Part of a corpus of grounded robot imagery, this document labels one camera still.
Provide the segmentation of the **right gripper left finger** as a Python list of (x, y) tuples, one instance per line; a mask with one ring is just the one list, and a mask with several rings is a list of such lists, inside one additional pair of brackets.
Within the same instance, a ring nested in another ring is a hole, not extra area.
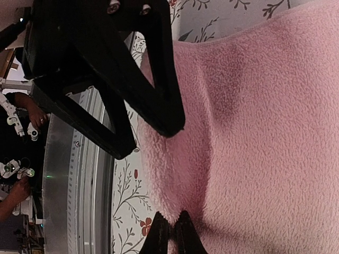
[(157, 212), (139, 254), (167, 254), (169, 233), (167, 219)]

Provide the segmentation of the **pink towel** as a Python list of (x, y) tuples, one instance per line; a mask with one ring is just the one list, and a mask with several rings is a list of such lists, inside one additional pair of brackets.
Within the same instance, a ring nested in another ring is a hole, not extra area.
[(338, 1), (173, 48), (185, 127), (139, 121), (154, 209), (208, 253), (338, 253)]

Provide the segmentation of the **operator lower hand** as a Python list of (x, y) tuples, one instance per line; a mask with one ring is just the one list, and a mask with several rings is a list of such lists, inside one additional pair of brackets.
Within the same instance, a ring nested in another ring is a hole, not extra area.
[(11, 203), (16, 205), (26, 200), (30, 196), (30, 192), (29, 177), (25, 176), (13, 185), (8, 198)]

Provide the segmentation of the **operator upper hand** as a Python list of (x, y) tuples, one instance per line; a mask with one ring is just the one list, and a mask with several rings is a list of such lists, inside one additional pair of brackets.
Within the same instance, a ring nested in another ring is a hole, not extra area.
[(48, 122), (47, 114), (27, 94), (14, 93), (14, 105), (28, 112), (32, 126), (39, 131)]

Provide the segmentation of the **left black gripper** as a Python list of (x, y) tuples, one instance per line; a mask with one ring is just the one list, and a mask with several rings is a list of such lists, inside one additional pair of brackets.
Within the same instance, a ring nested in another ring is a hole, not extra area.
[[(169, 8), (167, 1), (33, 1), (30, 9), (22, 57), (25, 76), (49, 75), (79, 58), (107, 82), (118, 95), (94, 77), (33, 80), (47, 98), (48, 110), (115, 159), (137, 147), (124, 100), (164, 137), (184, 129)], [(144, 36), (140, 64), (121, 38), (125, 31)], [(99, 92), (112, 131), (67, 96), (91, 86)]]

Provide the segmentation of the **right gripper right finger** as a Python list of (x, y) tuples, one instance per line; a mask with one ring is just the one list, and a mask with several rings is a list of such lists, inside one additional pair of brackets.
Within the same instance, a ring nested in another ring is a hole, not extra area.
[(187, 211), (182, 211), (174, 226), (180, 254), (207, 254)]

